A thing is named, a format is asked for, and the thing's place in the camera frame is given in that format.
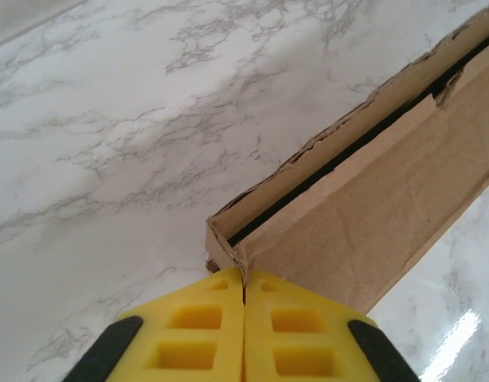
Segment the cardboard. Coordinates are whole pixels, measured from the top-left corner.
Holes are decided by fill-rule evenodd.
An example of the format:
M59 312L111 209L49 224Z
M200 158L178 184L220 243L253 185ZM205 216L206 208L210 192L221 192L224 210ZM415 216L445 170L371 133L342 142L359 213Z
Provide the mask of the cardboard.
M213 270L367 312L489 184L489 8L208 219Z

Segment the torn cardboard edge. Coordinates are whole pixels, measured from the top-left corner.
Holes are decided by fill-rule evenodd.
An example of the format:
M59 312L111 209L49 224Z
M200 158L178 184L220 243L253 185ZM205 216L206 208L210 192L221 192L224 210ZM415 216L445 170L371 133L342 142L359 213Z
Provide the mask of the torn cardboard edge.
M237 265L246 276L249 254L246 251L238 251L235 244L261 226L261 224L256 224L256 227L252 226L253 229L250 230L250 224L253 221L256 222L256 219L267 211L271 216L275 215L291 201L288 198L283 200L282 198L291 194L291 196L294 195L292 199L294 200L318 179L334 170L339 163L344 162L368 142L374 140L387 126L392 125L400 117L406 116L407 111L415 109L417 105L421 104L421 100L427 98L427 95L433 94L437 106L444 107L451 99L455 89L463 87L462 68L464 65L489 45L487 36L489 36L489 8L443 39L431 53L403 69L401 73L378 89L363 105L313 138L275 174L241 194L219 213L209 218L206 237L206 247L210 257L208 267L212 266L214 271L217 267ZM315 181L303 183L307 178L315 177L316 174L320 176ZM482 184L482 187L475 190L474 196L464 201L460 209L455 211L452 217L442 224L441 230L435 232L432 237L439 237L460 215L459 211L464 210L465 206L471 203L475 195L479 194L486 184L488 184L487 181ZM276 204L276 210L271 209L274 204ZM267 214L266 217L264 219L262 215L262 224L270 218ZM236 239L238 232L241 232L242 236L241 238L238 236L239 240ZM429 242L431 240L425 244L424 248L428 248ZM413 263L418 259L418 255L414 255ZM397 279L392 279L390 284L393 285L400 277L401 275Z

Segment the yellow plastic wedge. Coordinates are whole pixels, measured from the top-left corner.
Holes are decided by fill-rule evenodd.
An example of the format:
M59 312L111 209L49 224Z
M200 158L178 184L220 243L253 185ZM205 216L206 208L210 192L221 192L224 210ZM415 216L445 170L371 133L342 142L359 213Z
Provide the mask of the yellow plastic wedge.
M367 316L272 275L246 287L244 367L248 382L378 382L347 329Z
M127 311L143 324L107 382L240 382L241 274L227 269Z

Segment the black strip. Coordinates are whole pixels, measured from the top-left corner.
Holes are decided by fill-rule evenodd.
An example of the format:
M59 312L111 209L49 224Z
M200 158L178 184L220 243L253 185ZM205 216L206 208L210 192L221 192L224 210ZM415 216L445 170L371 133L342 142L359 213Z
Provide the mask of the black strip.
M64 382L104 382L142 324L143 319L138 316L111 324L72 368Z
M359 320L347 326L381 382L420 382L380 329Z
M392 124L394 124L400 117L403 116L407 111L415 107L419 102L421 102L429 94L434 95L434 97L442 92L447 82L460 70L462 69L473 57L484 50L489 45L489 37L478 44L472 51L458 60L454 65L452 65L446 72L444 72L437 80L433 81L418 97L414 100L405 103L400 106L396 111L392 112L385 119L383 119L376 126L372 127L367 131L361 138L356 142L347 147L344 151L338 154L336 157L331 159L327 164L321 167L319 170L315 171L311 176L309 176L302 183L297 185L292 191L287 193L285 196L281 197L277 202L273 203L271 207L262 212L258 217L253 219L250 223L245 225L238 233L229 239L229 244L233 247L242 241L246 236L259 228L265 221L275 215L283 207L288 205L290 202L295 200L300 194L307 191L313 186L319 179L328 175L333 171L338 165L343 161L348 159L356 151L370 143L374 138L376 138L381 132L386 130Z

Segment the yellow tool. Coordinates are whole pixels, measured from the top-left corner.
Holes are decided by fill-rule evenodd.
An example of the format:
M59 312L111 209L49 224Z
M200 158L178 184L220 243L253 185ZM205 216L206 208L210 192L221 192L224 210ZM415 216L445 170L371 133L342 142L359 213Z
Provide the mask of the yellow tool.
M374 321L309 290L230 268L129 310L64 382L411 382Z

